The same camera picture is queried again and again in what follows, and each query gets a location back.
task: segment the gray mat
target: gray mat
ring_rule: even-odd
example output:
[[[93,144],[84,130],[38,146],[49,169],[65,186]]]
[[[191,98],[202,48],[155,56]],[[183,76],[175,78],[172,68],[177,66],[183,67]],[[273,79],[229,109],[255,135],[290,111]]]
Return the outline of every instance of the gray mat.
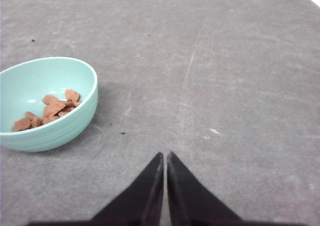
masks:
[[[1,148],[1,225],[90,219],[169,150],[244,219],[320,224],[310,0],[1,0],[1,69],[48,56],[95,68],[98,108],[62,147]]]

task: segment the gray table surface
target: gray table surface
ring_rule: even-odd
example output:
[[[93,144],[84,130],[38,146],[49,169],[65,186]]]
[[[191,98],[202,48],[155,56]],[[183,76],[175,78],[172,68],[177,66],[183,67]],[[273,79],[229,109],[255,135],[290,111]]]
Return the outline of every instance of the gray table surface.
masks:
[[[98,108],[64,146],[1,147],[1,225],[88,220],[169,150],[244,219],[320,224],[310,0],[1,0],[1,69],[48,56],[95,68]]]

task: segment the bowl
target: bowl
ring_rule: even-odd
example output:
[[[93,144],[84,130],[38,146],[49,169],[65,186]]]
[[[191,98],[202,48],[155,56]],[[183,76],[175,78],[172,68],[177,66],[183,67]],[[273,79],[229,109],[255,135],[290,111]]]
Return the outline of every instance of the bowl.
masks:
[[[78,136],[93,118],[98,102],[95,70],[86,62],[70,57],[46,57],[12,66],[0,73],[0,143],[9,149],[40,152],[57,148]],[[42,117],[42,99],[54,95],[65,99],[65,90],[80,94],[82,103],[47,124],[14,132],[15,121],[30,111]]]

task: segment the dog treat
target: dog treat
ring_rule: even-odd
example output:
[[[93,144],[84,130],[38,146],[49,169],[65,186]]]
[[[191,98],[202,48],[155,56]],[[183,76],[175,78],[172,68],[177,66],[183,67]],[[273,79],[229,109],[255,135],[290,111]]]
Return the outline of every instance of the dog treat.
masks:
[[[25,116],[31,120],[31,127],[35,128],[42,125],[42,120],[38,116],[34,115],[32,112],[26,112]]]
[[[19,121],[14,122],[14,127],[12,128],[13,131],[21,131],[27,130],[31,126],[31,120],[29,118],[22,118]]]
[[[42,118],[39,118],[32,112],[26,112],[26,117],[16,121],[12,130],[22,131],[41,126],[42,124],[45,125],[63,117],[82,103],[79,102],[80,94],[76,91],[67,89],[64,94],[66,101],[59,100],[55,96],[49,94],[44,96],[42,102],[46,104],[46,106],[44,107]]]

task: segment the light blue ceramic bowl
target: light blue ceramic bowl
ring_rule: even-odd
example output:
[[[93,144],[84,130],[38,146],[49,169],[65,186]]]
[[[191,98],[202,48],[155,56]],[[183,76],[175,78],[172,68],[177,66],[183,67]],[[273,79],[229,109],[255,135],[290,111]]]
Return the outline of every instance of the light blue ceramic bowl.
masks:
[[[95,70],[70,57],[46,57],[20,63],[0,74],[1,145],[10,149],[39,152],[54,149],[78,136],[89,124],[98,102]],[[82,103],[67,115],[45,125],[13,132],[15,121],[30,111],[42,117],[42,98],[65,99],[65,90],[81,95]]]

